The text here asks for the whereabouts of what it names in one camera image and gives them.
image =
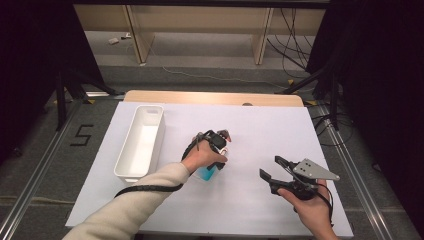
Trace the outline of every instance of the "cable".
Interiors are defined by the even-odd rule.
[[[303,37],[305,38],[306,42],[309,44],[309,47],[311,47],[311,48],[312,48],[312,44],[309,42],[308,38],[307,38],[306,36],[303,36]]]
[[[323,128],[322,131],[317,134],[317,136],[318,137],[321,136],[321,134],[323,134],[325,132],[325,130],[327,130],[327,128],[328,128],[328,126],[325,126],[325,128]]]
[[[302,183],[304,186],[309,187],[309,184],[303,182],[302,180],[300,180],[296,174],[294,172],[292,172],[292,170],[289,167],[285,167],[283,168],[284,170],[286,170],[291,176],[293,176],[294,179],[296,179],[297,181],[299,181],[300,183]]]
[[[341,143],[338,143],[338,144],[320,143],[320,145],[321,146],[324,146],[324,147],[339,147],[339,146],[342,146],[342,145],[346,144],[352,138],[352,136],[353,136],[353,130],[350,132],[349,137],[347,137],[346,139],[342,139],[342,142]]]
[[[155,51],[153,50],[152,47],[150,47],[150,51],[152,51],[154,56],[157,56]],[[240,82],[244,82],[244,83],[266,83],[281,89],[288,89],[288,87],[283,87],[268,81],[250,81],[250,80],[245,80],[245,79],[241,79],[241,78],[219,78],[219,77],[214,77],[214,76],[209,76],[209,75],[195,75],[195,74],[188,74],[185,72],[180,72],[180,71],[172,71],[167,69],[165,66],[162,66],[162,69],[165,70],[168,73],[172,73],[172,74],[180,74],[180,75],[184,75],[184,76],[188,76],[188,77],[194,77],[194,78],[210,78],[210,79],[214,79],[214,80],[219,80],[219,81],[240,81]],[[308,92],[308,91],[312,91],[313,89],[307,89],[307,90],[303,90],[303,91],[299,91],[299,92]]]
[[[0,202],[11,201],[16,199],[18,199],[17,196],[0,196]],[[45,198],[45,197],[33,197],[31,198],[31,203],[65,204],[65,205],[75,204],[75,202],[72,202],[72,201],[57,200],[57,199],[51,199],[51,198]]]
[[[302,57],[300,56],[300,53],[302,53],[302,56],[305,59],[306,63],[308,63],[308,61],[307,61],[305,55],[303,54],[303,51],[300,48],[299,43],[297,42],[297,39],[296,39],[296,30],[295,30],[295,26],[294,26],[294,23],[296,21],[296,9],[295,8],[292,8],[292,24],[291,24],[291,27],[289,26],[289,23],[288,23],[288,21],[286,19],[286,16],[284,15],[284,12],[283,12],[283,9],[282,8],[280,8],[280,12],[281,12],[281,15],[282,15],[282,17],[284,19],[284,22],[286,23],[287,29],[290,32],[289,39],[287,41],[287,46],[289,44],[290,38],[293,37],[293,40],[295,42],[296,49],[298,50],[297,53],[298,53],[298,56],[299,56],[299,60],[301,61],[303,67],[306,68],[305,65],[304,65],[304,63],[303,63],[303,61],[302,61]]]
[[[316,116],[316,117],[312,117],[311,119],[312,119],[312,120],[315,120],[315,119],[322,118],[322,117],[328,117],[328,116],[330,116],[330,115],[331,115],[331,114],[326,114],[326,115]],[[340,116],[347,116],[347,117],[349,117],[349,114],[344,113],[344,112],[338,112],[338,113],[337,113],[337,115],[340,115]]]
[[[122,189],[119,191],[115,198],[118,196],[129,193],[129,192],[175,192],[180,190],[184,184],[179,184],[177,186],[160,186],[160,185],[135,185]]]
[[[314,126],[315,131],[317,130],[318,126],[321,125],[321,123],[323,123],[325,120],[327,120],[329,118],[330,118],[330,114],[322,116],[321,119],[318,121],[318,123],[316,123],[315,126]]]
[[[286,51],[287,51],[287,46],[289,45],[289,42],[290,42],[290,38],[292,37],[292,34],[291,34],[291,31],[290,31],[290,35],[289,35],[289,38],[287,39],[287,43],[284,45],[284,46],[286,46],[286,48],[284,48],[284,52],[283,52],[283,59],[282,59],[282,66],[283,66],[283,70],[284,70],[284,72],[287,74],[287,75],[289,75],[290,77],[294,77],[294,78],[302,78],[302,77],[297,77],[297,76],[293,76],[293,75],[291,75],[291,74],[289,74],[288,72],[287,72],[287,70],[286,70],[286,67],[285,67],[285,64],[284,64],[284,58],[285,58],[285,56],[286,56]]]
[[[325,185],[323,185],[323,184],[320,184],[320,183],[318,183],[318,185],[319,186],[321,186],[321,187],[324,187],[326,190],[327,190],[327,192],[328,192],[328,195],[330,195],[330,201],[327,199],[327,198],[325,198],[321,193],[319,193],[319,192],[316,192],[317,193],[317,195],[318,195],[318,197],[320,197],[326,204],[327,204],[327,206],[328,206],[328,208],[329,208],[329,215],[330,215],[330,223],[332,222],[331,221],[331,219],[332,219],[332,217],[333,217],[333,204],[334,204],[334,202],[333,202],[333,194],[331,193],[331,191],[330,191],[330,189],[328,189],[328,187],[327,186],[325,186]]]
[[[284,43],[282,43],[282,42],[280,42],[280,39],[278,39],[278,36],[277,35],[274,35],[274,37],[275,37],[275,39],[277,40],[277,42],[279,43],[279,44],[281,44],[281,46],[283,46],[283,47],[285,47],[285,48],[287,48],[288,50],[291,50],[291,51],[293,51],[293,52],[299,52],[299,50],[296,50],[296,49],[293,49],[293,48],[291,48],[291,47],[289,47],[289,46],[286,46],[286,45],[284,45]],[[305,55],[311,55],[310,53],[306,53],[306,52],[302,52],[303,54],[305,54]]]
[[[294,64],[296,64],[297,66],[299,66],[300,68],[302,68],[303,70],[305,70],[305,67],[304,67],[304,66],[300,65],[300,63],[296,62],[293,58],[289,57],[287,54],[285,54],[285,53],[281,52],[278,48],[276,48],[276,47],[275,47],[275,46],[271,43],[271,41],[269,41],[269,39],[268,39],[268,38],[267,38],[266,40],[267,40],[267,41],[268,41],[268,43],[271,45],[271,47],[273,47],[273,48],[275,49],[275,51],[277,51],[279,54],[283,55],[283,57],[285,57],[285,58],[289,59],[291,62],[293,62]]]

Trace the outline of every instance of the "black strap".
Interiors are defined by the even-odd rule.
[[[318,190],[315,192],[315,194],[317,194],[317,196],[319,198],[321,198],[325,202],[325,204],[327,204],[328,209],[329,209],[329,215],[330,215],[330,224],[331,224],[331,226],[334,226],[334,224],[333,224],[333,222],[331,220],[332,217],[333,217],[333,195],[331,194],[331,191],[330,191],[330,189],[328,189],[327,186],[325,186],[323,184],[318,184],[318,185],[324,187],[325,189],[327,189],[327,191],[328,191],[328,193],[330,195],[331,202],[326,197],[324,197],[321,193],[319,193]]]
[[[184,184],[180,184],[178,186],[174,187],[166,187],[166,186],[158,186],[158,185],[137,185],[137,186],[131,186],[122,189],[119,191],[115,198],[119,195],[122,195],[124,193],[128,192],[175,192],[180,190],[183,187]]]

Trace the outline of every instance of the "white tabletop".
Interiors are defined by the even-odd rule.
[[[290,237],[311,236],[293,207],[272,195],[259,168],[273,178],[291,181],[274,156],[298,162],[309,158],[328,168],[309,113],[303,107],[152,104],[121,102],[78,196],[66,226],[73,227],[109,202],[126,184],[113,173],[136,107],[164,108],[165,137],[158,167],[178,162],[198,132],[228,129],[229,162],[211,181],[191,177],[140,228],[141,232],[182,235]],[[334,183],[334,231],[351,238],[346,214]]]

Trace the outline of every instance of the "metal rail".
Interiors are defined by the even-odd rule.
[[[22,217],[24,216],[31,202],[32,197],[37,192],[38,187],[40,186],[44,176],[46,175],[46,172],[49,169],[49,166],[53,161],[53,158],[58,148],[60,147],[64,136],[68,131],[70,122],[72,121],[73,117],[82,105],[81,101],[75,101],[74,103],[75,104],[73,104],[71,109],[69,110],[68,119],[63,124],[63,127],[59,131],[56,131],[52,141],[50,141],[49,146],[44,152],[43,157],[41,158],[35,171],[31,175],[31,178],[26,184],[24,190],[13,205],[12,210],[9,212],[9,214],[3,221],[0,228],[0,239],[9,240],[15,233],[20,221],[22,220]]]
[[[320,106],[319,111],[321,114],[329,114],[325,107]],[[330,120],[325,120],[327,125],[331,125]],[[343,138],[338,131],[335,131],[333,127],[329,127],[329,134],[334,145],[336,145],[337,152],[339,153],[340,159],[352,181],[353,187],[358,195],[359,200],[365,210],[365,213],[370,220],[370,223],[374,229],[374,232],[378,239],[394,239],[390,233],[386,220],[381,214],[377,204],[375,203],[370,191],[367,188],[358,168],[355,165],[346,145],[343,143]]]

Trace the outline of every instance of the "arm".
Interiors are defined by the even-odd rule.
[[[213,152],[207,141],[193,148],[181,163],[165,165],[134,185],[178,186],[199,167],[227,158]],[[171,193],[129,192],[118,196],[74,227],[64,239],[130,239]]]
[[[318,180],[318,183],[326,186],[325,180]],[[324,187],[319,186],[318,192],[325,198],[329,198],[328,192]],[[278,194],[294,206],[302,223],[318,240],[338,239],[331,227],[330,219],[328,217],[328,206],[321,198],[315,196],[311,200],[302,201],[293,193],[283,188],[278,189]]]

